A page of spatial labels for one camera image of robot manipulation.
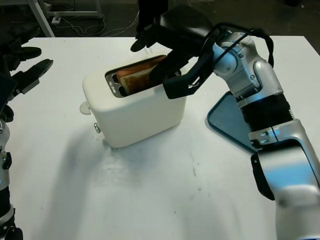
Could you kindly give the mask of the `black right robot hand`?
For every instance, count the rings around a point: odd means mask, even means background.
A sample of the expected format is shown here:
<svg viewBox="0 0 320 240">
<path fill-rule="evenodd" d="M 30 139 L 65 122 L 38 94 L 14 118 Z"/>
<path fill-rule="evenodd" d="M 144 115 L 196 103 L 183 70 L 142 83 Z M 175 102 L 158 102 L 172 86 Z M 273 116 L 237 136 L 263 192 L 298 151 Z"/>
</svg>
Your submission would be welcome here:
<svg viewBox="0 0 320 240">
<path fill-rule="evenodd" d="M 189 5 L 178 5 L 140 30 L 131 51 L 138 52 L 156 43 L 171 49 L 149 75 L 151 82 L 161 83 L 188 64 L 191 58 L 200 57 L 218 35 L 200 11 Z"/>
</svg>

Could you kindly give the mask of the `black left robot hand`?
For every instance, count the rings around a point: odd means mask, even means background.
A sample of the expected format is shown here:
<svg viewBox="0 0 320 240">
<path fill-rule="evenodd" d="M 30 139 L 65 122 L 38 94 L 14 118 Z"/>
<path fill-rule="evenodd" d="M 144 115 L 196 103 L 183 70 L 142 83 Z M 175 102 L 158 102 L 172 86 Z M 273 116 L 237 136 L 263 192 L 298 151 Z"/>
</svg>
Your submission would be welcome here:
<svg viewBox="0 0 320 240">
<path fill-rule="evenodd" d="M 36 37 L 40 27 L 36 23 L 24 23 L 20 26 L 2 26 L 0 28 L 0 86 L 11 89 L 11 98 L 26 94 L 40 83 L 42 77 L 53 65 L 53 60 L 44 59 L 26 71 L 15 71 L 21 62 L 34 59 L 42 54 L 39 47 L 23 47 Z"/>
</svg>

